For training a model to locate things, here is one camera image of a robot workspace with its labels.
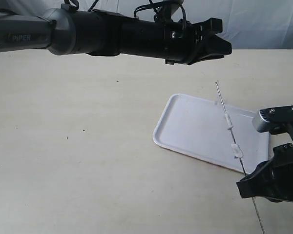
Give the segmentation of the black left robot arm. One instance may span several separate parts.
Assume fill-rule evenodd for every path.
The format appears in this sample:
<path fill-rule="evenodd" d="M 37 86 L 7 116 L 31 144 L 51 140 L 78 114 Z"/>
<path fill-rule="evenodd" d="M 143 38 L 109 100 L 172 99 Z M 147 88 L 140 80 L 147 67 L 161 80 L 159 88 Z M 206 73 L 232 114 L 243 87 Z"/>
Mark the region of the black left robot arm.
<path fill-rule="evenodd" d="M 0 15 L 0 52 L 46 49 L 52 54 L 119 54 L 164 59 L 192 65 L 232 53 L 220 38 L 222 21 L 150 22 L 95 10 L 70 12 L 52 8 L 41 17 Z"/>

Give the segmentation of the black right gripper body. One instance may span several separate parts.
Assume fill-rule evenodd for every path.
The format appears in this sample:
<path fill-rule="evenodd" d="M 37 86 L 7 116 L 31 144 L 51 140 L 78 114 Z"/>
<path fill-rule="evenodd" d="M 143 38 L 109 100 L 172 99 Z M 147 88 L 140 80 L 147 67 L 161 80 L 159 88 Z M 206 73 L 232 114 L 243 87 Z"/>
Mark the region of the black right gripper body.
<path fill-rule="evenodd" d="M 269 201 L 293 202 L 293 144 L 273 148 L 269 165 Z"/>

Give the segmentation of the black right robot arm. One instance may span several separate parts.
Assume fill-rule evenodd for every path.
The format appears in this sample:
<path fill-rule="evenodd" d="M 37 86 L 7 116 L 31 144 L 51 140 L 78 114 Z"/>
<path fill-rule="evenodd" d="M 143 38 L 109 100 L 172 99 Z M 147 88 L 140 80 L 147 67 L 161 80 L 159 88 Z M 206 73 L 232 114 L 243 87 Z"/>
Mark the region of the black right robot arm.
<path fill-rule="evenodd" d="M 284 125 L 293 141 L 293 123 Z M 262 197 L 270 202 L 293 203 L 293 143 L 273 148 L 274 156 L 236 183 L 242 198 Z"/>

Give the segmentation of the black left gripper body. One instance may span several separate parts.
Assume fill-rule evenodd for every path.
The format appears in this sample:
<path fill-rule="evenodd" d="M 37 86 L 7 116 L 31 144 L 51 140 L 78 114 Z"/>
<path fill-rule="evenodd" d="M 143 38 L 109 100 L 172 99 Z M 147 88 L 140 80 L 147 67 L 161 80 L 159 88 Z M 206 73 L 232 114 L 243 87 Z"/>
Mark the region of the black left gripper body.
<path fill-rule="evenodd" d="M 166 64 L 190 65 L 190 57 L 203 39 L 222 33 L 222 20 L 210 18 L 198 23 L 180 19 L 178 22 L 162 21 L 161 58 Z"/>

